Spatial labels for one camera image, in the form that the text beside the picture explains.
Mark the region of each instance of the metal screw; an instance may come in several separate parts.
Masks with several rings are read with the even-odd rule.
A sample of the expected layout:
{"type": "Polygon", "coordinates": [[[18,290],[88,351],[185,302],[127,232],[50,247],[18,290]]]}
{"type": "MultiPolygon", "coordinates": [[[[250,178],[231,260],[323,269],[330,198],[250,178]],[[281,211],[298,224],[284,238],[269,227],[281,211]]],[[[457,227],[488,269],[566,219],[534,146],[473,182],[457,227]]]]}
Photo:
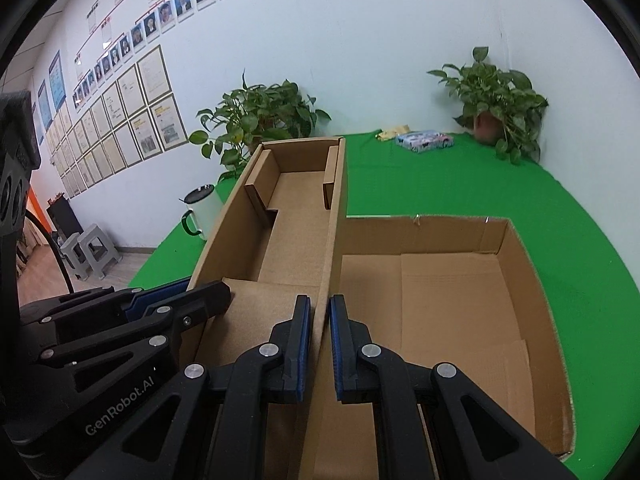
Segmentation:
{"type": "Polygon", "coordinates": [[[149,340],[151,346],[162,346],[166,343],[166,337],[163,335],[155,335],[149,340]]]}
{"type": "Polygon", "coordinates": [[[189,365],[184,369],[184,375],[190,379],[197,379],[204,373],[204,366],[197,363],[189,365]]]}
{"type": "Polygon", "coordinates": [[[366,357],[378,357],[382,353],[382,350],[378,345],[364,345],[362,347],[362,354],[366,357]]]}
{"type": "Polygon", "coordinates": [[[436,371],[438,375],[440,375],[441,377],[446,377],[447,379],[455,377],[456,373],[458,372],[456,367],[450,363],[439,364],[436,368],[436,371]]]}
{"type": "Polygon", "coordinates": [[[260,347],[260,354],[265,357],[276,355],[279,351],[278,345],[274,345],[273,343],[265,343],[260,347]]]}

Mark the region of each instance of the green cloth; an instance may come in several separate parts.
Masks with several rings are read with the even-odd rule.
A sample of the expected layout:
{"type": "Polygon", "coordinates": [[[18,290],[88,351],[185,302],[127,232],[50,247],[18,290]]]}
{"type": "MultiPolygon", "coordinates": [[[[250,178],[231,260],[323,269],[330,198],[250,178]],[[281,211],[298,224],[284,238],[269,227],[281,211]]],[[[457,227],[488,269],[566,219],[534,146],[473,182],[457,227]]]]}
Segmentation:
{"type": "MultiPolygon", "coordinates": [[[[494,150],[467,136],[456,136],[453,148],[419,155],[373,134],[346,139],[351,215],[513,221],[544,286],[566,359],[576,420],[575,452],[566,464],[580,480],[602,480],[640,424],[640,294],[607,237],[545,170],[497,160],[494,150]]],[[[202,242],[177,229],[132,286],[193,271],[202,242]]]]}

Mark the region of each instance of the potted plant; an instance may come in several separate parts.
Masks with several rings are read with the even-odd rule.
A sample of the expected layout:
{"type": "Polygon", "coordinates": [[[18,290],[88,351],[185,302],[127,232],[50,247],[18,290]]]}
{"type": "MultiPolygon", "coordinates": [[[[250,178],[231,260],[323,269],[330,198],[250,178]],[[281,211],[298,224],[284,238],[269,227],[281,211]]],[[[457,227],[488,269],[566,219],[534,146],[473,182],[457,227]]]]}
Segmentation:
{"type": "Polygon", "coordinates": [[[306,97],[288,80],[269,87],[247,86],[243,73],[242,88],[224,94],[215,111],[205,108],[196,114],[204,130],[193,132],[189,142],[201,145],[207,158],[213,150],[222,155],[220,163],[227,171],[220,180],[237,178],[263,140],[309,137],[319,120],[331,120],[324,110],[314,108],[315,97],[306,97]],[[212,131],[223,124],[225,133],[212,137],[212,131]]]}
{"type": "Polygon", "coordinates": [[[473,49],[472,66],[447,63],[429,74],[440,78],[463,102],[462,115],[455,120],[469,128],[478,142],[495,146],[499,158],[513,164],[527,156],[540,161],[538,136],[548,101],[533,90],[530,79],[518,70],[504,72],[487,63],[489,47],[473,49]],[[444,69],[455,70],[450,76],[444,69]]]}

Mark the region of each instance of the cardboard box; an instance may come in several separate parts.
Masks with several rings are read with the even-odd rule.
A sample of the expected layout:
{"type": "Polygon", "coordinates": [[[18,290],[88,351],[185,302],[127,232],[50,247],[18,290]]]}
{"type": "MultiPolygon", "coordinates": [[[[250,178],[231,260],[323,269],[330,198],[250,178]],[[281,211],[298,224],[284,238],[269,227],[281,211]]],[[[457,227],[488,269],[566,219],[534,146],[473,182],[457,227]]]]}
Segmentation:
{"type": "MultiPolygon", "coordinates": [[[[407,362],[456,364],[548,450],[571,451],[572,404],[554,322],[509,221],[347,218],[339,245],[340,293],[375,343],[407,362]]],[[[329,344],[327,337],[300,478],[378,478],[371,406],[336,401],[329,344]]]]}
{"type": "Polygon", "coordinates": [[[408,362],[451,361],[557,455],[573,412],[542,286],[516,231],[489,218],[347,218],[343,139],[259,146],[209,236],[190,286],[224,279],[228,312],[183,335],[181,362],[234,362],[314,310],[305,402],[271,406],[264,478],[378,477],[370,405],[336,401],[326,306],[408,362]]]}
{"type": "Polygon", "coordinates": [[[233,293],[228,312],[183,335],[181,364],[234,362],[269,339],[273,325],[293,314],[296,296],[314,312],[306,399],[270,406],[265,479],[297,476],[315,363],[329,294],[337,292],[338,218],[346,215],[345,140],[302,139],[259,146],[234,187],[191,279],[190,287],[224,280],[233,293]]]}

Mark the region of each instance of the grey stool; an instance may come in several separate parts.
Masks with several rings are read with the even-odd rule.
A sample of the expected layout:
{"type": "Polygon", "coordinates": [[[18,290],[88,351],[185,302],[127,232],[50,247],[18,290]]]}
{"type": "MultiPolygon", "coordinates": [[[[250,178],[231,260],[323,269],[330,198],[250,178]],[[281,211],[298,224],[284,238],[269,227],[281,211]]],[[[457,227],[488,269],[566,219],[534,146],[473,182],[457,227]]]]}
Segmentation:
{"type": "Polygon", "coordinates": [[[60,247],[60,251],[64,254],[66,260],[71,267],[73,273],[80,278],[84,282],[89,275],[87,271],[91,268],[89,261],[85,258],[80,261],[80,256],[76,252],[76,248],[78,247],[78,238],[80,235],[78,233],[73,233],[69,238],[66,239],[65,243],[60,247]]]}
{"type": "Polygon", "coordinates": [[[111,239],[104,234],[102,229],[96,224],[91,224],[89,228],[78,237],[78,244],[89,265],[91,265],[91,268],[94,270],[95,275],[98,276],[100,280],[104,279],[104,272],[102,272],[102,270],[111,260],[119,262],[122,259],[122,256],[116,250],[111,239]],[[91,243],[96,239],[100,241],[102,246],[94,251],[91,243]]]}

